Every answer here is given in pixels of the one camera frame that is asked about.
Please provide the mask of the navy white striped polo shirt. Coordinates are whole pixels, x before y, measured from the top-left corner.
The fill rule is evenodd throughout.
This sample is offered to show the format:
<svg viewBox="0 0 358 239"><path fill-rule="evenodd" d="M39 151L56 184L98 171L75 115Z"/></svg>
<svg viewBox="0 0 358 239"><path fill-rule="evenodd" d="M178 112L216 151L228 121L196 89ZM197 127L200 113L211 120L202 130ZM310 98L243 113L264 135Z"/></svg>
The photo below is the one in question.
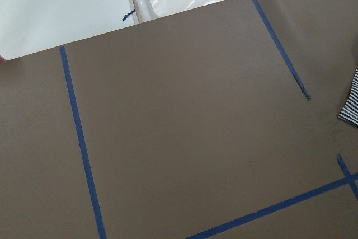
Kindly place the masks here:
<svg viewBox="0 0 358 239"><path fill-rule="evenodd" d="M338 113L338 118L357 127L357 69L355 71L350 92L343 108Z"/></svg>

